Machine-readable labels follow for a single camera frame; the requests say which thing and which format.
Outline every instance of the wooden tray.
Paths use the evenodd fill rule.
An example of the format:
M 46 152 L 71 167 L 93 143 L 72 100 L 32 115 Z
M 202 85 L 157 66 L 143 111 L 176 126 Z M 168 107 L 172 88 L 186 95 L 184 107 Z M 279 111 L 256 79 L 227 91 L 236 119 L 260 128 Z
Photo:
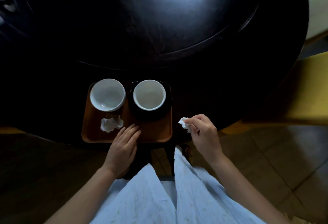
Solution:
M 171 110 L 163 118 L 156 121 L 140 121 L 129 109 L 128 94 L 132 88 L 132 82 L 121 82 L 126 90 L 126 100 L 124 105 L 114 112 L 103 112 L 96 109 L 90 101 L 90 91 L 95 83 L 90 85 L 88 90 L 87 102 L 84 110 L 84 119 L 82 126 L 82 139 L 87 143 L 112 143 L 118 129 L 107 133 L 100 130 L 102 118 L 111 118 L 112 115 L 121 115 L 124 121 L 124 127 L 129 127 L 135 123 L 140 127 L 141 135 L 138 138 L 138 143 L 162 143 L 169 141 L 172 137 L 172 107 Z

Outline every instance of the white dress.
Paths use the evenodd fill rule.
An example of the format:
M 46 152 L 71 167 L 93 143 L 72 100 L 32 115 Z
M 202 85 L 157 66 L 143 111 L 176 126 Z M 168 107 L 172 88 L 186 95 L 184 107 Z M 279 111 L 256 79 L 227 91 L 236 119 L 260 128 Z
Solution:
M 177 148 L 174 172 L 175 182 L 160 182 L 148 164 L 129 181 L 115 180 L 91 223 L 264 223 L 228 197 L 205 169 L 193 168 Z

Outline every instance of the left hand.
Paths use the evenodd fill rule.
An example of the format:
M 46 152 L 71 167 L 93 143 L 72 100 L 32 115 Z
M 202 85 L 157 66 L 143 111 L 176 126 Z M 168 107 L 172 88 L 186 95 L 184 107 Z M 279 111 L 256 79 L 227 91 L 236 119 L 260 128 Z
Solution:
M 123 127 L 114 139 L 107 153 L 104 165 L 115 178 L 124 172 L 133 162 L 137 152 L 137 138 L 141 134 L 138 126 L 132 124 L 127 129 Z

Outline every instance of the crumpled tissue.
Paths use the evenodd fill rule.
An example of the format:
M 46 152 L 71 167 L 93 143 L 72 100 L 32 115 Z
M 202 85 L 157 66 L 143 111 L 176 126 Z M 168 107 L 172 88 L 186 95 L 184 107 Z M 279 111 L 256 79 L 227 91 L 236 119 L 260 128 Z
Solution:
M 121 119 L 121 115 L 116 118 L 101 119 L 100 129 L 105 132 L 114 131 L 114 129 L 120 129 L 123 127 L 124 121 Z
M 179 120 L 179 124 L 182 125 L 182 128 L 187 129 L 187 130 L 188 130 L 187 132 L 190 132 L 190 124 L 186 124 L 186 123 L 184 123 L 184 121 L 185 121 L 186 119 L 188 119 L 188 118 L 185 118 L 185 117 L 181 118 L 181 119 Z

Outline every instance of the cup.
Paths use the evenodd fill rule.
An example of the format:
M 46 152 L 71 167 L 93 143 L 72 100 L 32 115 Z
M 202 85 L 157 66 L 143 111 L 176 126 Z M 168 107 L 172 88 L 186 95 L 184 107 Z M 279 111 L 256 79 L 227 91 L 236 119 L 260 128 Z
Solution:
M 91 89 L 92 105 L 101 111 L 113 112 L 123 106 L 126 93 L 123 85 L 115 79 L 103 79 Z
M 160 108 L 166 99 L 166 91 L 161 83 L 155 80 L 145 80 L 134 88 L 134 103 L 146 111 Z

